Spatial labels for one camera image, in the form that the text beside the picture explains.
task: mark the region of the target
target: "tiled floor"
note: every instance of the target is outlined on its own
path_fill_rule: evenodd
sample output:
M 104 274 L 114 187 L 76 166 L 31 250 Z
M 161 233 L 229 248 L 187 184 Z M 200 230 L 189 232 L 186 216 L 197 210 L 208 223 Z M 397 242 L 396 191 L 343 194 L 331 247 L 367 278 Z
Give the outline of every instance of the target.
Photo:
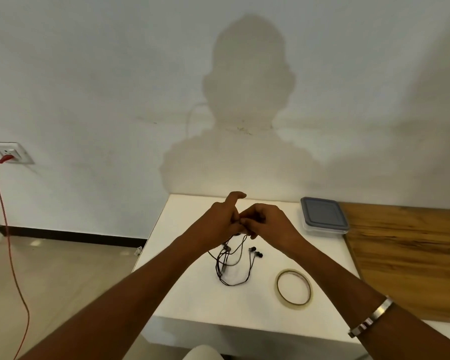
M 21 354 L 132 271 L 134 248 L 12 238 L 15 271 L 30 308 Z M 6 239 L 0 235 L 0 359 L 12 359 L 26 312 L 13 284 Z M 178 360 L 188 350 L 152 345 L 139 336 L 126 360 Z

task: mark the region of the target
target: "left hand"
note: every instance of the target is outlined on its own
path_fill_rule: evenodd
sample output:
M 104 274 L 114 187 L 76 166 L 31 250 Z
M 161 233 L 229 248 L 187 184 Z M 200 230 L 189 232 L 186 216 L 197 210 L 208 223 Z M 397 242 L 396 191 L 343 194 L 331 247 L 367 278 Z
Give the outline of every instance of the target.
M 200 255 L 226 242 L 231 236 L 246 233 L 240 224 L 240 215 L 235 207 L 239 198 L 245 198 L 243 192 L 230 192 L 225 202 L 215 202 L 182 236 L 194 245 Z

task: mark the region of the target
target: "wooden board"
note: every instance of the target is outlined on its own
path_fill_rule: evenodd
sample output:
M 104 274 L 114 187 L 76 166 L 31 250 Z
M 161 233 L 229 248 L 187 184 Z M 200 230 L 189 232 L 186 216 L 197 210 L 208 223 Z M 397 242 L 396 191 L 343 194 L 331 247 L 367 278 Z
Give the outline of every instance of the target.
M 450 322 L 450 210 L 340 206 L 360 277 L 417 317 Z

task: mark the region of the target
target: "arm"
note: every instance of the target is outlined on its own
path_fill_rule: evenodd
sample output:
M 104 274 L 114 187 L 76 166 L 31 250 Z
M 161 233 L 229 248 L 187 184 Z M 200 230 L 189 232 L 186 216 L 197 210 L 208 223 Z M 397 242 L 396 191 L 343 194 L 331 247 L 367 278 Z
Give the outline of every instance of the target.
M 235 208 L 241 192 L 214 203 L 144 266 L 66 321 L 22 360 L 121 359 L 185 270 L 202 254 L 243 232 Z
M 369 317 L 385 296 L 306 241 L 276 206 L 257 203 L 241 223 L 296 261 L 333 303 L 350 328 Z M 397 304 L 358 336 L 375 360 L 450 359 L 450 339 Z

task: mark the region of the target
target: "red cable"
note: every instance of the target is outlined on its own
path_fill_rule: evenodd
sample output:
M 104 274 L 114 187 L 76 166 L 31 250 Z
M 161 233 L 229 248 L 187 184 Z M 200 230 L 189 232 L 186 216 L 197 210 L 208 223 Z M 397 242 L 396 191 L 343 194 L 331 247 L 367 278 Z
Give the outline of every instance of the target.
M 0 159 L 0 164 L 6 162 L 7 160 L 13 159 L 13 155 L 4 155 Z M 30 311 L 28 309 L 27 303 L 25 302 L 24 296 L 22 295 L 22 291 L 20 290 L 20 287 L 18 285 L 17 276 L 15 275 L 15 269 L 13 269 L 13 261 L 12 261 L 12 248 L 10 245 L 10 230 L 9 230 L 9 224 L 7 222 L 7 215 L 5 214 L 5 206 L 3 205 L 3 199 L 2 194 L 0 193 L 0 205 L 2 206 L 2 213 L 3 213 L 3 219 L 5 221 L 5 235 L 6 235 L 6 241 L 8 243 L 8 258 L 10 259 L 10 267 L 12 268 L 12 274 L 13 274 L 13 280 L 15 281 L 15 286 L 17 287 L 18 294 L 20 295 L 21 301 L 23 305 L 25 306 L 25 309 L 27 310 L 27 327 L 25 328 L 25 333 L 23 334 L 23 338 L 21 339 L 20 346 L 18 347 L 17 353 L 15 354 L 15 357 L 13 357 L 13 360 L 15 360 L 18 356 L 18 353 L 22 349 L 22 345 L 24 344 L 25 337 L 27 336 L 28 332 L 28 326 L 30 325 Z

